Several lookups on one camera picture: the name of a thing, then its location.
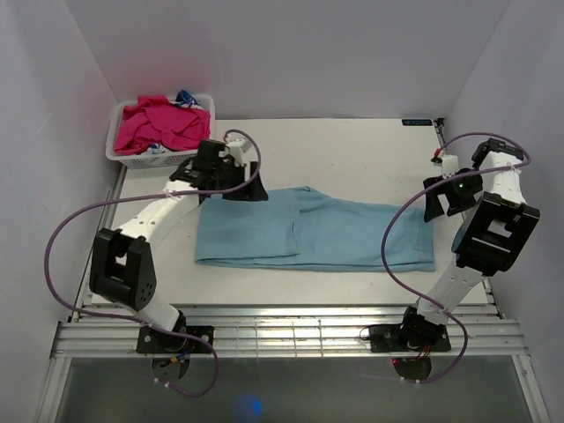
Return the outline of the aluminium rail frame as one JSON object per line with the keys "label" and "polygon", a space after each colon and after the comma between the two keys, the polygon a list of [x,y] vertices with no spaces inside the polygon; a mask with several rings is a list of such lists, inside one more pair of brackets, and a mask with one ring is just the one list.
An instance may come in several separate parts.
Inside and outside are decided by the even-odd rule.
{"label": "aluminium rail frame", "polygon": [[[313,308],[187,308],[191,323],[214,326],[214,346],[222,359],[367,357],[363,327],[393,323],[400,307]],[[504,319],[492,304],[463,305],[455,316],[464,324],[450,324],[452,353],[470,337],[467,356],[509,356],[535,422],[549,416],[531,366],[519,322]],[[53,422],[74,358],[135,359],[139,328],[123,319],[79,317],[56,329],[36,421]]]}

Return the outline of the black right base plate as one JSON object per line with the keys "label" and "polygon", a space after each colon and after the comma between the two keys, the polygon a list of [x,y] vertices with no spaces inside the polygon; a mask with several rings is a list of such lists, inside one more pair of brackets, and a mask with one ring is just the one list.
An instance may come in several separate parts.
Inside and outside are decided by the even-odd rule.
{"label": "black right base plate", "polygon": [[427,347],[432,353],[451,351],[449,335],[444,325],[430,331],[414,330],[403,324],[377,324],[368,328],[372,353],[420,352]]}

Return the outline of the dark table label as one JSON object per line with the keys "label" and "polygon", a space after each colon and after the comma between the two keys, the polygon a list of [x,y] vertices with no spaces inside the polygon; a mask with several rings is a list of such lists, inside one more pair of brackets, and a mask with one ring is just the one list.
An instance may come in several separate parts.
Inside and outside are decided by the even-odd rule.
{"label": "dark table label", "polygon": [[402,119],[401,123],[403,126],[432,126],[433,121],[430,119]]}

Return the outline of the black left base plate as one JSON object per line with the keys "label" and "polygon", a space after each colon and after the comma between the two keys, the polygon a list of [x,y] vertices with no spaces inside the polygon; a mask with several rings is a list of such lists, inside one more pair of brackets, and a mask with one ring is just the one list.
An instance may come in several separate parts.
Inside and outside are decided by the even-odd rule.
{"label": "black left base plate", "polygon": [[214,327],[206,325],[183,326],[181,334],[188,334],[190,338],[166,335],[149,327],[142,327],[137,337],[135,351],[141,354],[180,354],[180,353],[210,353],[211,348],[204,342],[213,344]]}

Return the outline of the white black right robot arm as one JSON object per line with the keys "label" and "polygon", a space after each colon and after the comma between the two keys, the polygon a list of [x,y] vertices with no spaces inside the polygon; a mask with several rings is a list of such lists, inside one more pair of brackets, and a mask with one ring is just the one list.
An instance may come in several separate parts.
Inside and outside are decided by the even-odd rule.
{"label": "white black right robot arm", "polygon": [[496,138],[479,144],[471,166],[459,168],[454,155],[437,152],[440,175],[423,182],[424,220],[464,215],[452,242],[453,258],[425,297],[404,312],[398,327],[400,344],[429,349],[447,337],[448,314],[471,289],[512,267],[540,218],[520,187],[522,148]]}

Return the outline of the pink garment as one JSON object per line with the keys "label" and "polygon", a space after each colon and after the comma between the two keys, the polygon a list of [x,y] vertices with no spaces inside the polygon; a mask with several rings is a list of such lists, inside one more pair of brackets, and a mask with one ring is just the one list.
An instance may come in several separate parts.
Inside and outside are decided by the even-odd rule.
{"label": "pink garment", "polygon": [[171,152],[196,150],[211,135],[211,113],[178,108],[164,95],[139,96],[122,110],[122,123],[114,144],[118,155],[138,155],[152,145]]}

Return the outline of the white plastic laundry basket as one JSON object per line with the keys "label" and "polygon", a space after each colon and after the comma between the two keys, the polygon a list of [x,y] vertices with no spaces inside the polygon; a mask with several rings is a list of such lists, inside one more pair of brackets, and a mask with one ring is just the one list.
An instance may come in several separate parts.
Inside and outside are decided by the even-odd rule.
{"label": "white plastic laundry basket", "polygon": [[214,136],[214,126],[215,104],[207,94],[139,96],[115,107],[106,155],[129,168],[175,166]]}

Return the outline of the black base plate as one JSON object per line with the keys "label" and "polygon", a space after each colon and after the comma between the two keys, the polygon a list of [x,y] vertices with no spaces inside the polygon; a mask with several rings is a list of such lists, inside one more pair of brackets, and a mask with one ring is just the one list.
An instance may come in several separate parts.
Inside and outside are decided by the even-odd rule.
{"label": "black base plate", "polygon": [[142,327],[137,337],[135,351],[141,354],[180,354],[180,353],[210,353],[211,348],[204,342],[213,344],[214,327],[206,325],[183,326],[181,334],[188,334],[190,338],[166,335],[149,327]]}
{"label": "black base plate", "polygon": [[372,353],[420,352],[427,347],[432,353],[451,351],[449,335],[444,325],[430,331],[414,330],[403,324],[377,324],[368,328]]}

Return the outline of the blue white patterned garment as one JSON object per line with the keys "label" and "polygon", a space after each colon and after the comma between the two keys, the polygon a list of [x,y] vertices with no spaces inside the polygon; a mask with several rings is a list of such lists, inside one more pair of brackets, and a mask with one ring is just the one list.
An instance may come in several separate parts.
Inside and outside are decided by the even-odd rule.
{"label": "blue white patterned garment", "polygon": [[186,90],[180,90],[176,94],[174,100],[172,101],[172,104],[178,108],[194,108],[204,110],[201,102]]}

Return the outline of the light blue trousers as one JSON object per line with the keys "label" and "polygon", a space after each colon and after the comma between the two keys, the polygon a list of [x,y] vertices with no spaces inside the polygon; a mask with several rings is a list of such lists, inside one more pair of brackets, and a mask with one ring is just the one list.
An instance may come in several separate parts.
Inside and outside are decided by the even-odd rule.
{"label": "light blue trousers", "polygon": [[277,189],[264,202],[204,201],[195,260],[242,269],[434,271],[434,229],[420,208]]}

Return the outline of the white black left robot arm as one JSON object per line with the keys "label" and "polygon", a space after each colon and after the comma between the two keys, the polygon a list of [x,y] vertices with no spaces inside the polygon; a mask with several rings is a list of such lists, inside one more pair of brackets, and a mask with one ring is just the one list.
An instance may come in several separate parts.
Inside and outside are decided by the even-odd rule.
{"label": "white black left robot arm", "polygon": [[157,344],[175,353],[187,343],[184,314],[157,294],[152,252],[172,229],[207,197],[265,201],[261,160],[249,160],[252,138],[229,130],[223,140],[201,141],[195,156],[169,176],[160,196],[116,229],[101,229],[93,242],[90,290],[128,309],[146,324]]}

